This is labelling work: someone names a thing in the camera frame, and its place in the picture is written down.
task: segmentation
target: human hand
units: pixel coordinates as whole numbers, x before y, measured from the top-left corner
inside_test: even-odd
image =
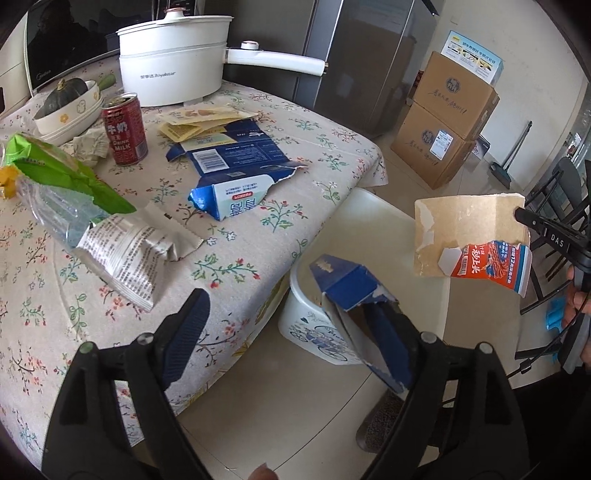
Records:
[[[257,467],[253,473],[251,473],[251,476],[248,477],[248,480],[279,480],[279,477],[273,470],[267,467],[266,463],[263,463],[261,466]]]
[[[566,276],[569,280],[574,278],[573,267],[569,267]],[[577,310],[581,308],[586,297],[587,294],[582,291],[578,291],[574,284],[571,283],[569,285],[566,290],[566,305],[564,307],[564,317],[562,319],[563,328],[566,328],[566,326],[574,318]],[[583,308],[583,312],[591,314],[591,294],[589,295],[589,299]],[[585,346],[583,353],[581,353],[581,360],[587,366],[587,368],[591,368],[591,339],[587,341],[587,345]]]

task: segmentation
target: pot lid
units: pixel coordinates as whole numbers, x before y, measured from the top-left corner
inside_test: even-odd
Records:
[[[229,15],[196,15],[194,17],[185,17],[182,8],[169,8],[166,10],[166,16],[164,18],[121,28],[117,31],[117,35],[125,35],[148,28],[164,27],[179,23],[231,22],[232,19],[233,17]]]

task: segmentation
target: white ceramic bowl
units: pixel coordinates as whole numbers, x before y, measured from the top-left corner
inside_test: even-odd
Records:
[[[35,124],[41,135],[50,135],[79,119],[96,106],[100,99],[99,86],[94,80],[86,82],[88,91],[49,115],[36,119]]]
[[[96,122],[100,117],[101,107],[103,104],[103,98],[100,96],[98,101],[93,106],[86,110],[83,114],[79,115],[75,120],[69,122],[67,125],[59,128],[58,130],[43,135],[41,139],[44,142],[50,143],[59,147],[66,142],[72,140],[72,138],[85,132],[90,126]]]

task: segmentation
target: table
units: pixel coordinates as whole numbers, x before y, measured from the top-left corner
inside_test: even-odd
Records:
[[[117,83],[103,93],[108,96],[122,86],[117,58],[70,77],[109,73]],[[53,87],[0,121],[0,141],[19,131],[35,134],[32,117]],[[351,189],[387,183],[378,147],[305,108],[233,83],[204,102],[259,112],[259,126],[290,159],[309,167],[272,187],[255,209],[217,222],[187,201],[199,178],[192,164],[164,158],[170,141],[157,133],[157,114],[173,107],[143,109],[148,157],[130,167],[109,157],[95,172],[133,204],[154,202],[205,239],[196,252],[167,264],[163,295],[149,313],[54,242],[18,199],[0,200],[0,421],[38,467],[53,403],[80,343],[129,343],[155,331],[194,288],[206,289],[209,321],[182,379],[167,390],[180,413],[246,351],[285,292],[286,272]],[[101,121],[91,128],[103,128]],[[135,444],[142,436],[129,391],[124,382],[116,390]]]

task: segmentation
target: cable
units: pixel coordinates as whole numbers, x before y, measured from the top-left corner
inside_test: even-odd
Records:
[[[591,295],[591,292],[587,293],[587,296],[585,297],[585,300],[584,300],[583,304],[581,305],[581,308],[579,310],[575,311],[574,317],[569,322],[569,324],[564,328],[564,330],[562,332],[560,332],[556,337],[554,337],[554,339],[548,345],[546,345],[546,347],[540,353],[538,353],[536,356],[523,360],[519,364],[519,368],[517,368],[516,370],[512,371],[509,375],[507,375],[507,380],[516,376],[519,373],[526,374],[527,372],[529,372],[531,370],[531,365],[562,339],[562,337],[566,334],[566,332],[568,331],[570,326],[575,322],[575,320],[577,320],[579,318],[579,315],[581,314],[581,312],[585,308],[585,305],[587,305],[587,301],[589,300],[590,295]],[[445,402],[443,402],[441,404],[441,406],[447,405],[448,403],[453,402],[455,399],[456,398],[454,397],[449,400],[446,400]]]

